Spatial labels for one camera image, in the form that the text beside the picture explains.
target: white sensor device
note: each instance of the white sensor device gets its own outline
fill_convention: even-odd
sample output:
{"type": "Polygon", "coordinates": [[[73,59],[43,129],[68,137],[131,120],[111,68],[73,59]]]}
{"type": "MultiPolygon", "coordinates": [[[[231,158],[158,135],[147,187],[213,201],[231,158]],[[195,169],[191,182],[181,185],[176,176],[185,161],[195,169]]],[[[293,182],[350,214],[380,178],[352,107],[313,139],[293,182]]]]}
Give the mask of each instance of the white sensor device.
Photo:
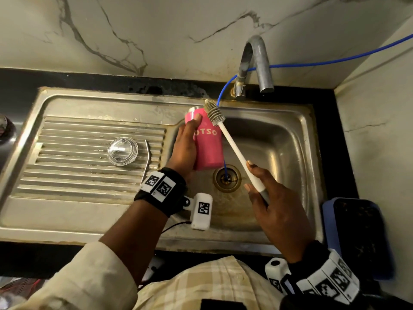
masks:
{"type": "Polygon", "coordinates": [[[191,228],[206,231],[211,224],[212,196],[199,192],[194,198],[187,199],[184,210],[191,211],[191,228]]]}

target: plaid shirt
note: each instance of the plaid shirt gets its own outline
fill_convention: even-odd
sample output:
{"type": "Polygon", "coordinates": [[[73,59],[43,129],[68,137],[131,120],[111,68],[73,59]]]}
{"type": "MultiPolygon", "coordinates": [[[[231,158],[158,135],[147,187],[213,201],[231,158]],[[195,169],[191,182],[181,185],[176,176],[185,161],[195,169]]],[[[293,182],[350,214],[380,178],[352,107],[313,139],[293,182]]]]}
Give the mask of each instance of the plaid shirt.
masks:
{"type": "Polygon", "coordinates": [[[247,309],[279,309],[282,294],[233,256],[202,263],[137,293],[125,265],[106,245],[85,247],[18,310],[190,309],[202,299],[242,302],[247,309]]]}

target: sink drain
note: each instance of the sink drain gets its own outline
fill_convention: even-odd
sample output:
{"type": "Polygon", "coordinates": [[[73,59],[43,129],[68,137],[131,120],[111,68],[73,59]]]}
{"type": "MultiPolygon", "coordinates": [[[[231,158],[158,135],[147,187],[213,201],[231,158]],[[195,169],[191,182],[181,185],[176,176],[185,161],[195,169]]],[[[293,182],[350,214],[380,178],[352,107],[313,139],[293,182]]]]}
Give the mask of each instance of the sink drain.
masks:
{"type": "Polygon", "coordinates": [[[215,187],[222,192],[233,192],[241,186],[241,173],[233,165],[227,165],[228,176],[225,176],[225,169],[216,169],[212,175],[215,187]]]}

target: person's left hand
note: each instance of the person's left hand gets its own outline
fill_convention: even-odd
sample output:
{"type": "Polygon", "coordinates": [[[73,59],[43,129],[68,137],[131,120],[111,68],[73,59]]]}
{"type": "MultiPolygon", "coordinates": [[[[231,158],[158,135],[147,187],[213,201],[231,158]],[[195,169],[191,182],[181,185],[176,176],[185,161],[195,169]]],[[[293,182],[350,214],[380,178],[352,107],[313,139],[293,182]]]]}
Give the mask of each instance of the person's left hand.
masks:
{"type": "Polygon", "coordinates": [[[188,181],[197,158],[194,133],[201,124],[201,120],[201,114],[197,114],[193,120],[179,128],[172,156],[166,164],[166,167],[177,171],[186,181],[188,181]]]}

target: black cable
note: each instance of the black cable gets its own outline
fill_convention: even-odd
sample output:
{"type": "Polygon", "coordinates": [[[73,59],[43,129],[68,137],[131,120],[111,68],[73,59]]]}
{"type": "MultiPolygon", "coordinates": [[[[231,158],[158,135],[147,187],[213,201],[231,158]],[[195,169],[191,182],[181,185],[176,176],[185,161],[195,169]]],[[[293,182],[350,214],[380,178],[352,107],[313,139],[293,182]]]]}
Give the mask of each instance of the black cable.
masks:
{"type": "Polygon", "coordinates": [[[181,224],[191,224],[191,223],[192,223],[191,221],[185,221],[185,222],[179,222],[179,223],[173,224],[172,226],[169,226],[167,229],[165,229],[165,230],[161,233],[161,235],[162,235],[163,233],[165,233],[166,231],[170,230],[171,228],[177,226],[177,225],[181,225],[181,224]]]}

